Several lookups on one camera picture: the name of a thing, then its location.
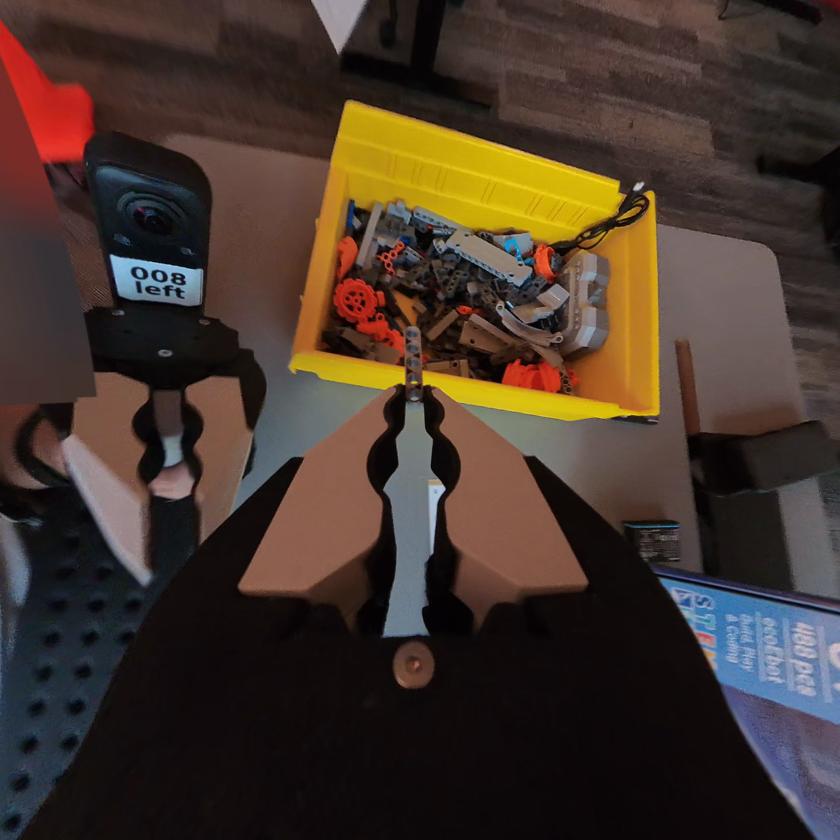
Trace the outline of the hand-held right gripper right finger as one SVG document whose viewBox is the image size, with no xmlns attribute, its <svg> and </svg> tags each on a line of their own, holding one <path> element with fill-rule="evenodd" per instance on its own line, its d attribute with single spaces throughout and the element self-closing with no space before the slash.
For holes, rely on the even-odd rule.
<svg viewBox="0 0 840 840">
<path fill-rule="evenodd" d="M 427 386 L 432 470 L 444 486 L 425 572 L 432 635 L 471 635 L 494 607 L 577 595 L 589 582 L 525 455 L 440 388 Z"/>
</svg>

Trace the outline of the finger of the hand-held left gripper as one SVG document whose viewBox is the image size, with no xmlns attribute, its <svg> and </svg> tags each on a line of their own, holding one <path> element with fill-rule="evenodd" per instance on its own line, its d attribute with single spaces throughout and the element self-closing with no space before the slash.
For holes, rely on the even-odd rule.
<svg viewBox="0 0 840 840">
<path fill-rule="evenodd" d="M 253 443 L 237 377 L 212 376 L 182 395 L 182 489 L 192 491 L 197 541 L 234 508 Z"/>
<path fill-rule="evenodd" d="M 62 451 L 75 488 L 113 556 L 151 582 L 150 492 L 139 474 L 144 444 L 133 431 L 149 389 L 120 374 L 95 374 L 97 393 L 79 398 Z"/>
</svg>

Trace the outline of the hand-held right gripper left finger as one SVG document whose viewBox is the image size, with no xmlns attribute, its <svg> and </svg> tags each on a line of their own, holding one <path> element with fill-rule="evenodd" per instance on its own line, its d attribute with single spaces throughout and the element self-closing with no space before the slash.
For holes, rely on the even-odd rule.
<svg viewBox="0 0 840 840">
<path fill-rule="evenodd" d="M 403 389 L 392 386 L 302 457 L 238 583 L 243 595 L 336 607 L 382 634 L 396 571 L 391 503 Z"/>
</svg>

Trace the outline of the dark grey beam with holes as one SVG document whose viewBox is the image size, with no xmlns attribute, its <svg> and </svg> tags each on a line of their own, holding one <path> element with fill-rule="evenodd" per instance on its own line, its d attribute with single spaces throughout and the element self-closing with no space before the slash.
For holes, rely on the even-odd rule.
<svg viewBox="0 0 840 840">
<path fill-rule="evenodd" d="M 424 357 L 422 334 L 415 325 L 404 330 L 403 361 L 406 402 L 419 404 L 424 399 Z"/>
</svg>

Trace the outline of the pile of building parts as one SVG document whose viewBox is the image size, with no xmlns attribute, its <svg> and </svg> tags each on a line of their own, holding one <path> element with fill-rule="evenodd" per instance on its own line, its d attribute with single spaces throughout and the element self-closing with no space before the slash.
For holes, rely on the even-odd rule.
<svg viewBox="0 0 840 840">
<path fill-rule="evenodd" d="M 417 326 L 429 373 L 502 385 L 516 360 L 573 371 L 570 362 L 608 334 L 610 265 L 592 251 L 623 213 L 546 243 L 514 227 L 461 227 L 400 199 L 368 208 L 350 199 L 318 349 L 395 366 L 404 362 L 404 330 Z M 335 311 L 334 290 L 347 277 L 384 292 L 375 320 L 352 324 Z"/>
</svg>

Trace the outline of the yellow parts bin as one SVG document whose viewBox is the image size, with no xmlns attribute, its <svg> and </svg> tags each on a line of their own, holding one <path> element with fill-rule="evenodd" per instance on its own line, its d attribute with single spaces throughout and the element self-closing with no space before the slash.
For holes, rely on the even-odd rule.
<svg viewBox="0 0 840 840">
<path fill-rule="evenodd" d="M 332 305 L 337 247 L 350 200 L 363 209 L 402 199 L 470 228 L 514 227 L 548 244 L 607 218 L 622 199 L 613 179 L 431 123 L 344 104 L 332 149 L 289 369 L 326 382 L 385 388 L 403 381 L 397 366 L 320 350 Z M 457 402 L 563 421 L 656 417 L 660 413 L 657 214 L 594 248 L 611 264 L 604 345 L 571 364 L 574 395 L 425 374 Z"/>
</svg>

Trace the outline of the grey desk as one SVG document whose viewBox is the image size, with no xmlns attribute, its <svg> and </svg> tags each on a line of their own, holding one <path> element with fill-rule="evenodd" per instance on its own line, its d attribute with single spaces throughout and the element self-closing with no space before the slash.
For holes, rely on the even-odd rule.
<svg viewBox="0 0 840 840">
<path fill-rule="evenodd" d="M 191 156 L 212 184 L 206 309 L 239 332 L 266 373 L 255 462 L 240 487 L 240 506 L 376 392 L 288 370 L 327 162 L 185 135 L 164 144 Z M 805 408 L 770 249 L 659 225 L 658 278 L 657 425 L 469 410 L 524 454 L 540 458 L 611 524 L 678 521 L 678 567 L 700 571 L 675 340 L 690 344 L 702 431 L 763 434 L 802 422 Z"/>
</svg>

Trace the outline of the person's left hand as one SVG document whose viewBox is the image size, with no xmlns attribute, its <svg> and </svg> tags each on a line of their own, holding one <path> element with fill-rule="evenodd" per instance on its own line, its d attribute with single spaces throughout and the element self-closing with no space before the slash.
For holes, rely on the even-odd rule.
<svg viewBox="0 0 840 840">
<path fill-rule="evenodd" d="M 154 497 L 168 501 L 188 498 L 194 492 L 196 479 L 188 463 L 184 460 L 176 465 L 166 466 L 148 485 Z"/>
</svg>

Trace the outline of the black box with blue rim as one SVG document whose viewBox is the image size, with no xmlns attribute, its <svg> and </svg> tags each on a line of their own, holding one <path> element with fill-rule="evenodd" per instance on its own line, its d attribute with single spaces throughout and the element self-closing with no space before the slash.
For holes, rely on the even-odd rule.
<svg viewBox="0 0 840 840">
<path fill-rule="evenodd" d="M 680 525 L 677 521 L 625 520 L 622 529 L 625 539 L 645 562 L 680 562 Z"/>
</svg>

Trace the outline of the orange toothed wheel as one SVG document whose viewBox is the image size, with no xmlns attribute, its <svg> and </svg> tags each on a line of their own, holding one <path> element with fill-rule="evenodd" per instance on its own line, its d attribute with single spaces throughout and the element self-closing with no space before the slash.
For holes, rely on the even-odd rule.
<svg viewBox="0 0 840 840">
<path fill-rule="evenodd" d="M 546 360 L 536 364 L 515 360 L 506 366 L 501 383 L 532 391 L 572 396 L 580 380 L 576 373 L 563 365 L 555 368 Z"/>
<path fill-rule="evenodd" d="M 346 322 L 362 324 L 375 320 L 385 306 L 384 292 L 361 278 L 344 278 L 333 293 L 335 311 Z"/>
</svg>

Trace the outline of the black perforated pad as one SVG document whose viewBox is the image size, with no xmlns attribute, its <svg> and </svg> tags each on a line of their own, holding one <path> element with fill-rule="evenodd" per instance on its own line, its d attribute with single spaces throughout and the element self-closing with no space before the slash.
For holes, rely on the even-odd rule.
<svg viewBox="0 0 840 840">
<path fill-rule="evenodd" d="M 87 734 L 152 604 L 194 552 L 192 498 L 150 503 L 150 582 L 112 553 L 79 494 L 37 491 L 14 521 L 30 572 L 3 668 L 1 837 L 18 838 Z"/>
</svg>

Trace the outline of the cardboard stand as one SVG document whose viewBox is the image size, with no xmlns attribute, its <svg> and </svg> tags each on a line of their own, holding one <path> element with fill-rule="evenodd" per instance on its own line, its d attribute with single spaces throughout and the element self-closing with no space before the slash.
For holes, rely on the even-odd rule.
<svg viewBox="0 0 840 840">
<path fill-rule="evenodd" d="M 838 447 L 817 421 L 754 435 L 703 432 L 688 339 L 677 339 L 675 353 L 689 464 L 702 489 L 770 492 L 838 469 Z"/>
</svg>

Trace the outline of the red bag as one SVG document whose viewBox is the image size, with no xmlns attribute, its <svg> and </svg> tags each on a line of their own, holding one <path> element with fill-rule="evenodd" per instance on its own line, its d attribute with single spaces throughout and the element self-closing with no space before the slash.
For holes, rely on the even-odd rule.
<svg viewBox="0 0 840 840">
<path fill-rule="evenodd" d="M 79 84 L 55 84 L 38 67 L 5 24 L 1 57 L 45 165 L 78 163 L 95 132 L 94 107 Z"/>
</svg>

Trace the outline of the blue robot kit box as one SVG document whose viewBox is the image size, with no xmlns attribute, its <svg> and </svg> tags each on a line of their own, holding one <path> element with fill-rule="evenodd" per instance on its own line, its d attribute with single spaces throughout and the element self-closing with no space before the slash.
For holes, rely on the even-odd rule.
<svg viewBox="0 0 840 840">
<path fill-rule="evenodd" d="M 771 780 L 815 838 L 839 838 L 839 604 L 654 569 Z"/>
</svg>

